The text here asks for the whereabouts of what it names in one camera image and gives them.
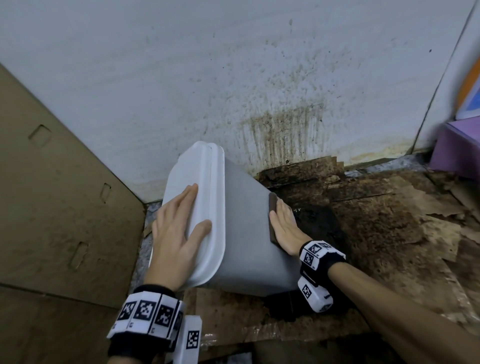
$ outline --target white lid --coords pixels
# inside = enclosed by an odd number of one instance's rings
[[[195,225],[205,219],[212,221],[212,231],[202,241],[193,273],[182,289],[209,281],[225,252],[225,155],[222,147],[196,142],[188,148],[168,175],[162,204],[194,183],[198,184],[198,195],[185,236],[189,237]]]

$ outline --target plastic bin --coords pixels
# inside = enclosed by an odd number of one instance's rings
[[[205,142],[196,142],[179,157],[163,203],[193,183],[199,191],[186,236],[204,219],[212,221],[212,231],[183,288],[204,286],[255,296],[296,290],[299,260],[270,242],[270,192],[226,159],[221,147]]]

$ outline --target brown cardboard panel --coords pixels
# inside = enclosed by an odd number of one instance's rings
[[[120,307],[142,203],[0,67],[0,282]]]
[[[104,364],[105,336],[117,314],[113,308],[0,288],[2,363]]]

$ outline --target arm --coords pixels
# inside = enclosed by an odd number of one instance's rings
[[[279,244],[290,255],[312,240],[297,227],[281,200],[270,220]],[[389,290],[347,263],[328,270],[330,280],[357,306],[369,324],[408,363],[477,363],[480,341],[449,321]]]
[[[212,228],[210,220],[202,221],[188,239],[185,238],[187,220],[197,193],[196,184],[187,186],[156,213],[152,224],[152,261],[144,278],[144,285],[149,285],[149,291],[155,289],[158,293],[174,297],[193,271],[200,244]],[[155,353],[162,354],[158,348],[168,348],[168,345],[167,340],[149,335],[117,333],[112,337],[109,350],[115,354],[110,354],[108,364],[150,364],[151,359],[138,360],[128,354],[136,351],[148,353],[144,356],[153,358]]]

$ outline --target mold stain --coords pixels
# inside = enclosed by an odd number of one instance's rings
[[[237,138],[252,156],[250,164],[253,162],[260,169],[304,161],[311,155],[309,151],[316,149],[317,142],[323,140],[323,112],[323,102],[267,112],[240,122]]]

